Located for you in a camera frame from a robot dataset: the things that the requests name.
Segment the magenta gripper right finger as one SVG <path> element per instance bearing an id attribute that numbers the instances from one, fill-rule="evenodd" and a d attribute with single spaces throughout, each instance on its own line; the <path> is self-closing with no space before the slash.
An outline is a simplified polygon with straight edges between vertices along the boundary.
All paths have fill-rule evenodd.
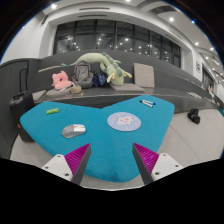
<path id="1" fill-rule="evenodd" d="M 156 152 L 137 143 L 133 144 L 132 153 L 135 158 L 143 183 L 145 185 L 152 183 L 152 170 L 159 158 L 159 155 Z"/>

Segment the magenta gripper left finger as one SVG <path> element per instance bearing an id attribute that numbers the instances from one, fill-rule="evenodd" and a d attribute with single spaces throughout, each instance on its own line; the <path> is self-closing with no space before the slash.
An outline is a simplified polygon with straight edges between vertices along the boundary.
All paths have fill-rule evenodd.
<path id="1" fill-rule="evenodd" d="M 65 160 L 72 172 L 72 182 L 79 185 L 84 176 L 91 155 L 91 144 L 83 145 L 65 156 Z"/>

